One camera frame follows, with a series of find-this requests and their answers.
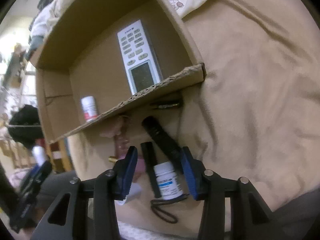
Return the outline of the white pill bottle blue label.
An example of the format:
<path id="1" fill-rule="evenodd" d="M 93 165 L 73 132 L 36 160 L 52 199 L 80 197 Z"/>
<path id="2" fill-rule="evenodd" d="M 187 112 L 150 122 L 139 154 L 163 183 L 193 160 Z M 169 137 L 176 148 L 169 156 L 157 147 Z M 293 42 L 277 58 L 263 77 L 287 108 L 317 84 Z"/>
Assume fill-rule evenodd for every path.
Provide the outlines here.
<path id="1" fill-rule="evenodd" d="M 157 164 L 153 170 L 163 200 L 172 200 L 183 194 L 178 175 L 171 162 Z"/>

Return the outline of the pink translucent massage comb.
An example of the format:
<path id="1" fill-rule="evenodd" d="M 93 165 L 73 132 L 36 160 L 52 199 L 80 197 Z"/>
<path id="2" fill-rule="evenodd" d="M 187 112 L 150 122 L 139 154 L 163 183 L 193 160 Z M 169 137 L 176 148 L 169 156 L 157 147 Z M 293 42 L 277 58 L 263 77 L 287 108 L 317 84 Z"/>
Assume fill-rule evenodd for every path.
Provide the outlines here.
<path id="1" fill-rule="evenodd" d="M 127 129 L 130 123 L 128 116 L 120 116 L 120 128 L 119 131 L 113 137 L 114 146 L 115 146 L 115 156 L 109 156 L 108 161 L 115 164 L 120 159 L 124 159 L 127 151 L 130 147 L 130 141 L 127 137 Z"/>

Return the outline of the black flashlight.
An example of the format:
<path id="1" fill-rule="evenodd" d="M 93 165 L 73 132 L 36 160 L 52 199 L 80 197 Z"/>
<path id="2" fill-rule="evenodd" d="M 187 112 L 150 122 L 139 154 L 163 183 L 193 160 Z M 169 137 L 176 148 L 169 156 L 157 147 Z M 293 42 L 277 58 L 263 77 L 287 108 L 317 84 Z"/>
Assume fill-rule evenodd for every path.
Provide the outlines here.
<path id="1" fill-rule="evenodd" d="M 183 174 L 181 164 L 182 150 L 178 143 L 164 130 L 159 120 L 154 116 L 148 116 L 142 121 L 142 126 L 160 150 L 171 161 L 174 168 Z"/>

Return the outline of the black rectangular stick device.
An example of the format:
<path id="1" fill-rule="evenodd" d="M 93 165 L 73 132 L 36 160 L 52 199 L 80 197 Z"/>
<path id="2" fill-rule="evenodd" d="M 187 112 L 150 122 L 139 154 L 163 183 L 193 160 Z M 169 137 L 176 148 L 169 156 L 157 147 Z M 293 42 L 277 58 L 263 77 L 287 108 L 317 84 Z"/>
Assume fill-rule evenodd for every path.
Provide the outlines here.
<path id="1" fill-rule="evenodd" d="M 149 176 L 149 182 L 154 194 L 155 198 L 161 198 L 161 192 L 159 190 L 157 180 L 156 180 L 156 174 L 153 169 L 154 166 L 156 166 L 157 158 L 155 154 L 155 150 L 153 148 L 152 142 L 143 142 L 141 143 L 141 149 L 142 149 L 142 155 L 145 162 L 145 171 Z"/>

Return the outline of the pink gua sha stone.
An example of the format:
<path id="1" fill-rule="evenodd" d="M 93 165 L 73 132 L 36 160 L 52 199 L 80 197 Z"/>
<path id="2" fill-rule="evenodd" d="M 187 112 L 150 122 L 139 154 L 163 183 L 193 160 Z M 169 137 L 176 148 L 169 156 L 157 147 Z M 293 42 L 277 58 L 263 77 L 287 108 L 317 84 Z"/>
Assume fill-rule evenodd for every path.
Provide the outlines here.
<path id="1" fill-rule="evenodd" d="M 101 125 L 99 135 L 103 138 L 112 138 L 120 135 L 123 125 L 124 118 L 122 116 L 108 119 Z"/>

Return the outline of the white pill bottle red label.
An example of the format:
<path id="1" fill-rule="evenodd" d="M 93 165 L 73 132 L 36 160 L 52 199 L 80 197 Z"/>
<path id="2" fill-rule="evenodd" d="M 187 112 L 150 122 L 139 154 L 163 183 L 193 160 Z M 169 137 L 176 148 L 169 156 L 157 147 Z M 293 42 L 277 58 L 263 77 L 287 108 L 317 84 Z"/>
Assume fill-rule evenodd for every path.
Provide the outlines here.
<path id="1" fill-rule="evenodd" d="M 99 114 L 93 96 L 86 96 L 81 99 L 81 107 L 86 122 L 95 119 Z"/>

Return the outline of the tan bed blanket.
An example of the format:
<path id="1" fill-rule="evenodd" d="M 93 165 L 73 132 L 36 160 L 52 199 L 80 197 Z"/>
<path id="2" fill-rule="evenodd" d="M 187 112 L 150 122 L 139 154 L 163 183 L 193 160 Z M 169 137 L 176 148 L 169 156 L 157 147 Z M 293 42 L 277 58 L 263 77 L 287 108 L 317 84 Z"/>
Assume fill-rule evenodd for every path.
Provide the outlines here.
<path id="1" fill-rule="evenodd" d="M 319 215 L 319 6 L 312 0 L 207 0 L 183 21 L 206 67 L 180 109 L 126 114 L 139 147 L 155 115 L 181 146 L 219 175 L 247 177 L 285 233 L 302 239 Z M 78 176 L 111 168 L 102 122 L 69 137 Z"/>

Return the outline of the white remote control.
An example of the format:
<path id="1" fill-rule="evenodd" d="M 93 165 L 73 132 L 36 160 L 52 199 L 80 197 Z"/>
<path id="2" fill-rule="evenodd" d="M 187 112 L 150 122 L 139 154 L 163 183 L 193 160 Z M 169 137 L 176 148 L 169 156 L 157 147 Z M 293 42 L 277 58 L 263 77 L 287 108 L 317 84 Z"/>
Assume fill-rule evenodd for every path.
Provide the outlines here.
<path id="1" fill-rule="evenodd" d="M 151 39 L 141 20 L 119 31 L 117 38 L 133 95 L 163 80 Z"/>

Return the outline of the brown cardboard box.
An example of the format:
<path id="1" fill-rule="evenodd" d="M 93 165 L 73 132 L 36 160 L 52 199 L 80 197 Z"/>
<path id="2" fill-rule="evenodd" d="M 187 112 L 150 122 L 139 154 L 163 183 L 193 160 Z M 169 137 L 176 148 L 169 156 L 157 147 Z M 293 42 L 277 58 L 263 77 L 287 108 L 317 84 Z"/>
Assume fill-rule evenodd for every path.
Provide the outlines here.
<path id="1" fill-rule="evenodd" d="M 133 95 L 119 31 L 141 20 L 163 81 Z M 188 29 L 167 0 L 75 0 L 31 58 L 45 139 L 56 142 L 92 126 L 81 107 L 95 98 L 94 122 L 204 81 L 206 70 Z"/>

